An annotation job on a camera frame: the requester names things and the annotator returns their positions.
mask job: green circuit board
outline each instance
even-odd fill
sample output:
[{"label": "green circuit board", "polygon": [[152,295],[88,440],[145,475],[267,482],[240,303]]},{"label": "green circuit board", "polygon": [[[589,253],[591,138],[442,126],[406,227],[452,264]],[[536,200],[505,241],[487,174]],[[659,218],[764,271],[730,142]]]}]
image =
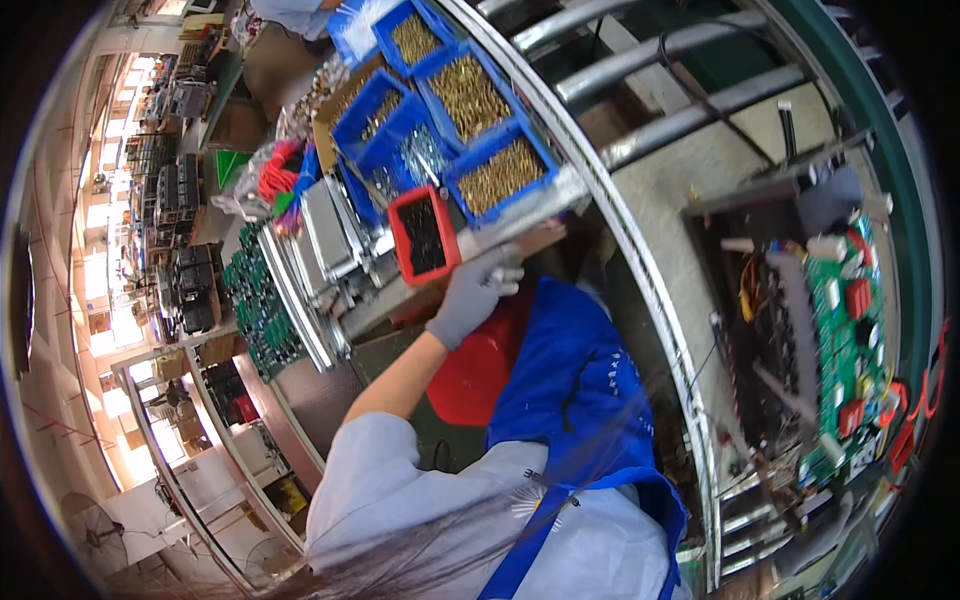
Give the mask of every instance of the green circuit board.
[{"label": "green circuit board", "polygon": [[[883,362],[883,290],[881,275],[876,264],[870,220],[857,217],[851,228],[859,233],[871,249],[871,256],[851,272],[844,273],[844,263],[808,257],[804,262],[807,281],[813,295],[813,318],[816,329],[820,359],[820,434],[830,435],[840,443],[844,461],[849,461],[870,436],[868,424],[880,410],[880,399],[889,380],[888,367]],[[848,237],[847,257],[857,255],[860,249]],[[869,348],[859,345],[855,337],[856,321],[848,312],[847,287],[856,279],[869,282],[871,303],[864,314],[878,325],[878,339]],[[830,301],[830,288],[839,291],[840,302],[834,308]],[[836,390],[843,386],[843,395],[837,403]],[[863,421],[849,436],[841,439],[838,433],[840,410],[859,398],[865,399]],[[801,486],[820,486],[826,483],[842,465],[828,459],[821,446],[798,463],[798,480]]]},{"label": "green circuit board", "polygon": [[224,269],[223,279],[233,301],[237,329],[264,382],[304,355],[300,336],[276,293],[274,279],[257,242],[264,222],[240,230],[240,249]]}]

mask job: bundle of wires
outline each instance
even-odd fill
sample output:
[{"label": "bundle of wires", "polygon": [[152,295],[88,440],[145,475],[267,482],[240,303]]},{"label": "bundle of wires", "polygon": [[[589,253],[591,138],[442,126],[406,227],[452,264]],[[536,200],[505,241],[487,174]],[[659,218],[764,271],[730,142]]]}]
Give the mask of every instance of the bundle of wires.
[{"label": "bundle of wires", "polygon": [[763,303],[760,290],[760,279],[756,270],[756,254],[747,259],[743,271],[740,272],[740,314],[746,323],[752,323],[756,312]]},{"label": "bundle of wires", "polygon": [[279,141],[274,146],[274,155],[260,165],[260,179],[256,184],[256,193],[264,201],[276,202],[277,192],[289,192],[297,182],[297,174],[287,171],[283,165],[300,151],[300,143],[295,140]]},{"label": "bundle of wires", "polygon": [[291,187],[293,199],[288,205],[281,206],[278,200],[276,203],[276,212],[279,214],[274,218],[274,231],[280,236],[297,235],[303,224],[303,215],[300,210],[300,202],[303,193],[310,189],[317,182],[317,176],[320,174],[320,159],[317,157],[317,145],[313,142],[307,142],[303,150],[303,163],[300,165],[300,174]]}]

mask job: person in background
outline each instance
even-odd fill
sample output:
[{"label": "person in background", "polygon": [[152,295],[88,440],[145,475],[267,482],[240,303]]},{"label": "person in background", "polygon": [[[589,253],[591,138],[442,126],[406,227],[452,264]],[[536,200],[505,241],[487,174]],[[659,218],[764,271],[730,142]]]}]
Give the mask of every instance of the person in background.
[{"label": "person in background", "polygon": [[265,21],[279,23],[300,35],[308,49],[311,42],[326,38],[326,21],[344,0],[250,0],[253,10]]}]

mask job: blue vest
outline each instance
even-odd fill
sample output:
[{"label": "blue vest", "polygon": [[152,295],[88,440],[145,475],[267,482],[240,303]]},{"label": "blue vest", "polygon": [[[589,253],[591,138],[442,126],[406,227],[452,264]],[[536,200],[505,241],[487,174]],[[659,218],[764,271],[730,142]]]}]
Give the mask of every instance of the blue vest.
[{"label": "blue vest", "polygon": [[486,444],[547,444],[549,489],[479,600],[514,597],[550,533],[551,514],[571,493],[624,484],[636,484],[640,508],[666,532],[670,568],[660,599],[669,600],[681,582],[676,553],[687,513],[655,467],[653,434],[636,366],[607,314],[582,290],[543,277]]}]

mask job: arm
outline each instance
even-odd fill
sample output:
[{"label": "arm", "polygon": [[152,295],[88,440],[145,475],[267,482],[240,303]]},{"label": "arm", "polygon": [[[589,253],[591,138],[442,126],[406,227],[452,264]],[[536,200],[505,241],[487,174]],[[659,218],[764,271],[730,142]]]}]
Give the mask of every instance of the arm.
[{"label": "arm", "polygon": [[408,419],[448,352],[456,349],[496,308],[520,289],[518,248],[508,244],[477,256],[453,272],[444,303],[417,341],[354,400],[344,424],[368,413]]},{"label": "arm", "polygon": [[432,333],[424,331],[393,365],[354,400],[344,417],[344,425],[374,412],[409,419],[446,355],[446,346]]}]

